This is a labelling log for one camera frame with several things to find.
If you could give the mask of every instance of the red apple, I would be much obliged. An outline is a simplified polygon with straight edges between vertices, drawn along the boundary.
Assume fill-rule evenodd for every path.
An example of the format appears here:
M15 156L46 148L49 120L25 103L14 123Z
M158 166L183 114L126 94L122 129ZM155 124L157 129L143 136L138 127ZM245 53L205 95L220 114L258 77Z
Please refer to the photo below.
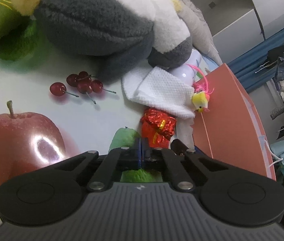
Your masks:
M0 185L14 176L69 158L60 131L34 112L0 114Z

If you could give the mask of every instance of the red candy wrapper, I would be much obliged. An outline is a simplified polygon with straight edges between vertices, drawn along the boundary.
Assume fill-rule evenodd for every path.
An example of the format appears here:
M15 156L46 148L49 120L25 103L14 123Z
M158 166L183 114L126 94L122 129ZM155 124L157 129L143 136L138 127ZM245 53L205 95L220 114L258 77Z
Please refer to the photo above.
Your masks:
M169 147L177 123L175 118L164 111L149 108L144 111L141 122L142 137L149 139L150 147Z

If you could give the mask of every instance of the cherry stem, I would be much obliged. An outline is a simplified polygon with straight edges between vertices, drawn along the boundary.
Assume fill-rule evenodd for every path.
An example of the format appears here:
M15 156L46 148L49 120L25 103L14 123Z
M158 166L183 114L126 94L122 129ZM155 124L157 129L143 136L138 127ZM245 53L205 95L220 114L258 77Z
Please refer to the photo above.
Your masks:
M70 94L70 95L73 95L73 96L75 96L75 97L77 97L77 98L79 98L79 96L78 95L76 95L76 94L72 94L72 93L70 93L70 92L67 92L67 91L64 91L65 93L68 93L68 94Z
M106 89L104 89L104 88L102 88L102 89L105 90L105 91L107 91L107 92L112 92L112 93L116 94L116 92L114 92L114 91L109 91L109 90L106 90Z
M88 94L88 92L86 92L86 94L88 95L88 97L90 98L90 100L93 101L94 104L96 104L96 101L91 98L90 94Z
M14 116L14 111L13 111L13 102L11 100L9 100L7 103L7 108L9 109L9 113L10 113L10 118L15 118Z
M84 77L84 78L80 78L80 79L77 79L77 80L78 80L78 81L81 81L81 80L86 79L86 78L97 78L97 77L92 76L92 75L88 75L88 76L86 76L86 77Z

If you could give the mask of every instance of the beige blanket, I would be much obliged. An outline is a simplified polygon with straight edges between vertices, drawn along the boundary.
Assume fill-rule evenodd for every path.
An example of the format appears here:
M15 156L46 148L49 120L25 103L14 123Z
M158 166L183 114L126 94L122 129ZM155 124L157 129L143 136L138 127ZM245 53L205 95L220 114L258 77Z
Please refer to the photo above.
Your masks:
M178 12L178 15L190 30L193 46L221 65L221 58L213 44L212 34L202 12L189 0L179 1L182 4L182 10Z

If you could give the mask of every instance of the silver rivet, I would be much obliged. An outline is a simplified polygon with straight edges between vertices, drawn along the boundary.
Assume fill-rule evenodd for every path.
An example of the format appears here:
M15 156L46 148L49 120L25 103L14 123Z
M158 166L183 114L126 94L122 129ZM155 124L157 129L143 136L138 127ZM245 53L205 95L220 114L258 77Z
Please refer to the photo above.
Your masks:
M89 185L90 189L94 190L101 190L104 188L104 183L99 182L99 181L94 181Z
M178 188L183 189L183 190L189 190L193 188L193 184L188 181L182 181L178 184Z

